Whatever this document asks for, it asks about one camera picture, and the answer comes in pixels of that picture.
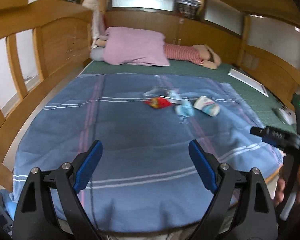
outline silver bolt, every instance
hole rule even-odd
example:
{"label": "silver bolt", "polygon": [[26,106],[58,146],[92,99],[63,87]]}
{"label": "silver bolt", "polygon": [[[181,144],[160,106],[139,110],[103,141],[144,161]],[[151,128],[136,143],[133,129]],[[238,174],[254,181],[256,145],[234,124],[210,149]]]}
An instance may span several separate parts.
{"label": "silver bolt", "polygon": [[228,170],[229,169],[229,164],[227,163],[221,163],[220,164],[220,168],[223,169],[224,171]]}
{"label": "silver bolt", "polygon": [[252,172],[254,174],[259,174],[260,173],[260,170],[258,168],[252,168]]}
{"label": "silver bolt", "polygon": [[38,171],[39,171],[39,168],[37,168],[37,167],[34,167],[31,169],[32,174],[36,174],[36,173],[38,173]]}
{"label": "silver bolt", "polygon": [[64,170],[69,170],[70,167],[71,167],[71,163],[64,163],[64,164],[62,165],[62,168],[63,168]]}

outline wooden bed frame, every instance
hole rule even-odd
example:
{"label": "wooden bed frame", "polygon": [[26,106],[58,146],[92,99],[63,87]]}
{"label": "wooden bed frame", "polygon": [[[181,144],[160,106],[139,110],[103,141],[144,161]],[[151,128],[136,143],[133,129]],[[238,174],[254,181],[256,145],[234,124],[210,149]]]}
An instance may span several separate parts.
{"label": "wooden bed frame", "polygon": [[[6,49],[19,102],[5,117],[0,109],[0,185],[12,191],[13,174],[2,162],[14,138],[45,96],[90,53],[92,12],[61,0],[0,0],[0,39]],[[18,59],[16,33],[33,30],[40,82],[27,90]]]}

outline person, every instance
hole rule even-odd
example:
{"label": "person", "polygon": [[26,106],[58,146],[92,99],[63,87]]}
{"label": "person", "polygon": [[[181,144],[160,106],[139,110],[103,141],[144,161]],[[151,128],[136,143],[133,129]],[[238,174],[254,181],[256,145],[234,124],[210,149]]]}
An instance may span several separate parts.
{"label": "person", "polygon": [[[282,168],[279,171],[279,179],[278,179],[278,182],[277,182],[276,190],[274,192],[274,206],[275,207],[277,205],[279,205],[279,203],[281,203],[283,201],[283,198],[284,198],[283,191],[284,191],[284,188],[286,186],[286,182],[282,178],[283,169],[284,169],[284,166],[282,166]],[[297,196],[296,196],[296,203],[300,204],[300,167],[299,167],[299,170],[298,170],[298,183],[299,183],[299,191],[298,191]]]}

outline floor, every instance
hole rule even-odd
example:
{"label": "floor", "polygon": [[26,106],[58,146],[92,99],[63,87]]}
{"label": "floor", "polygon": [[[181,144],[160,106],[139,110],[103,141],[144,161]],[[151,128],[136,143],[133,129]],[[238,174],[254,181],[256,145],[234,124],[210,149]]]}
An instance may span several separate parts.
{"label": "floor", "polygon": [[33,111],[33,113],[29,116],[25,124],[20,129],[19,133],[17,134],[16,138],[14,139],[13,143],[11,144],[9,151],[3,161],[3,164],[10,170],[13,171],[14,167],[14,159],[17,152],[17,148],[19,145],[20,140],[22,139],[23,135],[26,133],[29,125],[31,124],[32,120],[36,117],[36,115],[41,111],[41,109],[62,89],[64,88],[72,79],[74,79],[77,75],[82,72],[82,67],[76,68],[72,71],[68,76],[66,76],[44,99],[43,101],[37,106],[37,108]]}

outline green mattress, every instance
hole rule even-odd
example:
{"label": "green mattress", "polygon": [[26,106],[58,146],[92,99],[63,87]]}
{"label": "green mattress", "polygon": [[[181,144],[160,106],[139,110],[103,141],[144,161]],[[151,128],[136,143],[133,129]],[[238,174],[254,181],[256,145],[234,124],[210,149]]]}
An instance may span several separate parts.
{"label": "green mattress", "polygon": [[261,94],[254,88],[228,75],[232,68],[229,64],[222,63],[218,69],[208,69],[191,62],[170,60],[170,66],[150,67],[141,65],[110,65],[106,62],[91,62],[83,71],[84,74],[114,74],[114,73],[138,73],[138,74],[173,74],[183,76],[208,77],[219,82],[232,85],[237,93],[256,112],[264,125],[271,125],[291,132],[295,132],[290,125],[284,124],[272,111],[273,108],[282,107],[279,100],[268,91],[269,97]]}

